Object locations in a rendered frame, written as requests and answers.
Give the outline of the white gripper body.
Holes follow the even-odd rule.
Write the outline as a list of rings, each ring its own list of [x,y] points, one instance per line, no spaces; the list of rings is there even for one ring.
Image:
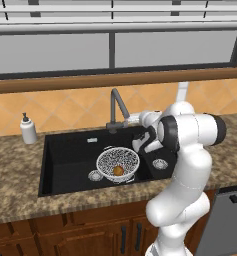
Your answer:
[[[138,125],[140,113],[132,113],[128,118],[125,119],[126,125]]]

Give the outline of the dark grey sink faucet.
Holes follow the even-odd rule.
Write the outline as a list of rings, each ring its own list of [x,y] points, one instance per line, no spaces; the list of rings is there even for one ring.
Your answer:
[[[116,88],[113,88],[111,90],[110,105],[111,105],[110,121],[106,124],[106,129],[111,134],[115,134],[118,129],[123,129],[128,127],[128,119],[130,117],[130,114]],[[116,121],[116,107],[120,108],[120,111],[123,115],[124,120],[122,122]]]

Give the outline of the white speckled colander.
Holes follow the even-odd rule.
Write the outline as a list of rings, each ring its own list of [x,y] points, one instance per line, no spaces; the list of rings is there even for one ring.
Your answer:
[[[140,165],[140,158],[136,152],[125,147],[112,147],[103,151],[96,160],[97,170],[113,183],[128,182],[135,177]],[[124,174],[115,176],[113,169],[122,166]]]

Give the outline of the silver sink drain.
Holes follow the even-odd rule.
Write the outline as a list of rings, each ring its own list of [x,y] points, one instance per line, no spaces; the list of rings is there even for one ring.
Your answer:
[[[168,163],[163,159],[155,159],[152,165],[158,170],[164,170],[168,167]]]
[[[88,178],[91,181],[101,181],[103,179],[103,175],[98,170],[93,170],[88,174]]]

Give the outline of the black kitchen sink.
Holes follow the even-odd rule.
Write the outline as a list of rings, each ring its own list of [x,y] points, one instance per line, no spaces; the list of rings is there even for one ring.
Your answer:
[[[108,146],[132,149],[132,140],[145,131],[140,126],[46,135],[39,184],[39,197],[113,187],[117,184],[103,177],[91,181],[99,155]]]

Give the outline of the wood-framed window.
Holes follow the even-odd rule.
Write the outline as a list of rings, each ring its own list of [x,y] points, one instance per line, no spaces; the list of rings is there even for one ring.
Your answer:
[[[237,22],[0,24],[0,94],[237,78]]]

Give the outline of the white soap dispenser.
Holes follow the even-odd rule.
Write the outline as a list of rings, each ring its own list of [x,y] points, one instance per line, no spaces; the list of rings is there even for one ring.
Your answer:
[[[37,134],[34,122],[27,116],[25,112],[22,113],[23,118],[20,122],[20,129],[22,138],[25,144],[34,144],[37,141]]]

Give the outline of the white window blinds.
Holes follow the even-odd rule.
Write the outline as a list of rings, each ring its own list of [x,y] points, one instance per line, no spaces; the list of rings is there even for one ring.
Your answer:
[[[237,0],[0,0],[0,34],[237,28]]]

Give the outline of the brown wooden cupboard door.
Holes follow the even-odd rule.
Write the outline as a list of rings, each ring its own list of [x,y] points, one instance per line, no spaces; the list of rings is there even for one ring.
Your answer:
[[[126,226],[125,253],[121,254],[121,226]],[[39,236],[43,256],[128,256],[129,222],[99,224]]]
[[[33,238],[12,240],[0,244],[0,256],[39,256]]]
[[[142,224],[141,242],[139,251],[135,250],[137,223]],[[148,247],[155,241],[158,235],[158,229],[152,226],[146,217],[137,217],[132,219],[132,233],[131,233],[131,256],[145,256]]]

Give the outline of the grey dishwasher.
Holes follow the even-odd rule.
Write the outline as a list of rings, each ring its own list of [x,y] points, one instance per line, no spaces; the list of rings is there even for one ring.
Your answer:
[[[237,195],[237,186],[218,190],[195,256],[237,254],[237,203],[231,195]]]

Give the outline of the brown wooden drawer front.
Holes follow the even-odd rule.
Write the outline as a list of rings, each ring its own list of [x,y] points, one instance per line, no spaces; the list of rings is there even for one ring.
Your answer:
[[[59,232],[67,224],[66,214],[3,223],[0,224],[0,240],[26,238],[36,232],[39,234]]]

